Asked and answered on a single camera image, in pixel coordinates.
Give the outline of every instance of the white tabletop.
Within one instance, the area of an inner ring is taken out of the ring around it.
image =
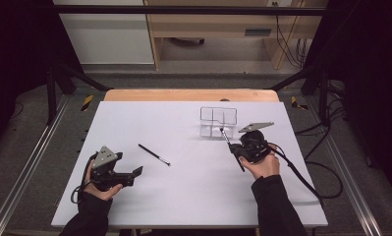
[[[203,106],[236,108],[240,130],[251,122],[273,121],[260,131],[279,145],[312,184],[282,102],[102,101],[52,221],[64,226],[78,212],[70,196],[80,184],[88,158],[102,146],[122,152],[115,171],[143,166],[133,187],[124,188],[109,213],[118,228],[257,227],[252,175],[242,172],[223,139],[199,135]],[[231,143],[240,143],[235,131]],[[171,162],[167,166],[138,147],[141,144]],[[317,198],[281,158],[281,176],[304,226],[327,220]]]

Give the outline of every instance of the black horizontal bar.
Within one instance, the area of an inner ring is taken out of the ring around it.
[[[266,15],[325,16],[339,11],[325,8],[218,7],[218,6],[103,6],[103,5],[30,5],[31,9],[59,14],[176,14],[176,15]]]

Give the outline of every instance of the hand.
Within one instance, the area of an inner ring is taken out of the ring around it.
[[[260,176],[266,178],[271,175],[279,175],[279,160],[275,156],[275,152],[272,151],[269,155],[267,155],[262,161],[251,164],[244,157],[240,156],[242,165],[247,168],[253,178],[256,180]]]
[[[88,166],[88,170],[87,173],[85,174],[85,180],[89,180],[90,176],[91,176],[91,167],[92,164],[94,163],[94,160],[91,161],[90,165]],[[119,193],[119,191],[123,188],[123,186],[121,184],[118,184],[116,186],[114,186],[113,188],[111,188],[110,190],[106,191],[106,192],[101,192],[100,190],[98,190],[93,183],[89,183],[87,184],[87,186],[85,186],[84,191],[86,193],[89,193],[91,195],[94,195],[104,201],[109,201],[111,198],[113,198],[113,196],[115,196],[117,193]]]

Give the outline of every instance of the wall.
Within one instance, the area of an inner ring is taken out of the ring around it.
[[[142,5],[140,0],[54,0],[58,5]],[[145,15],[61,14],[82,64],[153,64]]]

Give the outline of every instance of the person's left hand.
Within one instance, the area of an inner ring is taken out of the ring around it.
[[[91,161],[90,165],[88,166],[88,170],[87,173],[85,174],[85,180],[89,180],[90,176],[91,176],[91,167],[92,164],[94,163],[94,160]],[[87,186],[85,186],[84,191],[86,193],[89,193],[91,195],[94,195],[100,199],[102,199],[103,201],[109,201],[111,198],[113,198],[113,196],[115,196],[117,193],[119,193],[119,191],[123,188],[123,186],[121,184],[118,184],[116,186],[114,186],[113,188],[111,188],[110,190],[106,191],[106,192],[101,192],[100,190],[98,190],[93,183],[89,183],[87,184]]]

